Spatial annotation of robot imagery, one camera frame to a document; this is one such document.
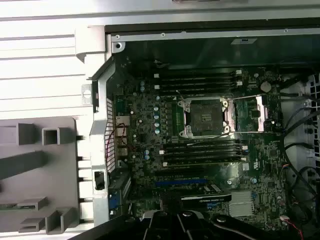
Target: motherboard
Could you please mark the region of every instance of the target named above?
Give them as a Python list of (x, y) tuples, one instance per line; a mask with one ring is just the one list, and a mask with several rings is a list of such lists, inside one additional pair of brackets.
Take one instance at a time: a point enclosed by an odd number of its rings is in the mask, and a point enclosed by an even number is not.
[(128, 168), (125, 204), (137, 217), (179, 194), (184, 209), (285, 229), (279, 76), (263, 67), (162, 71), (113, 95), (116, 160)]

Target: red wire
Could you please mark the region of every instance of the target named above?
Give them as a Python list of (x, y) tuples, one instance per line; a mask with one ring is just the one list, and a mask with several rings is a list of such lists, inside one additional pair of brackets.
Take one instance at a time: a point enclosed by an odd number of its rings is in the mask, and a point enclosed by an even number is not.
[(290, 222), (289, 220), (286, 220), (286, 222), (287, 222), (288, 224), (290, 224), (292, 227), (294, 227), (294, 228), (299, 232), (299, 235), (300, 235), (301, 240), (304, 240), (304, 235), (303, 235), (302, 231), (301, 231), (299, 228), (297, 228), (297, 226), (294, 225), (294, 224), (293, 224), (292, 222)]

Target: white connector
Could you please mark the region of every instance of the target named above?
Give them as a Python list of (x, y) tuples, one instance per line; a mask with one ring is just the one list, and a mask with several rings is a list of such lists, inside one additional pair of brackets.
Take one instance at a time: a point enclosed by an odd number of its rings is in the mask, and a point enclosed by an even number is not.
[(281, 215), (279, 218), (280, 218), (281, 221), (287, 221), (287, 220), (290, 219), (290, 218), (289, 218), (288, 216), (286, 216), (286, 215)]

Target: cpu socket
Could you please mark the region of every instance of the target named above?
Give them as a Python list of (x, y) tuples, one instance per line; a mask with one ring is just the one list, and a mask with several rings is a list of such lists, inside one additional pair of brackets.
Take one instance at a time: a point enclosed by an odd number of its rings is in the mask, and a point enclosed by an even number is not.
[(177, 105), (184, 110), (184, 130), (179, 133), (183, 138), (205, 139), (234, 131), (233, 107), (224, 98), (191, 97)]

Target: heatsink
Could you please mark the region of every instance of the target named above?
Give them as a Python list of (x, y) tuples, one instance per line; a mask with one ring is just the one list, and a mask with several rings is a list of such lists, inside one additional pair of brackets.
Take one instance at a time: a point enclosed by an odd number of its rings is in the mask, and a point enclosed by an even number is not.
[(231, 217), (251, 216), (255, 207), (251, 191), (233, 191), (232, 200), (229, 202), (229, 214)]

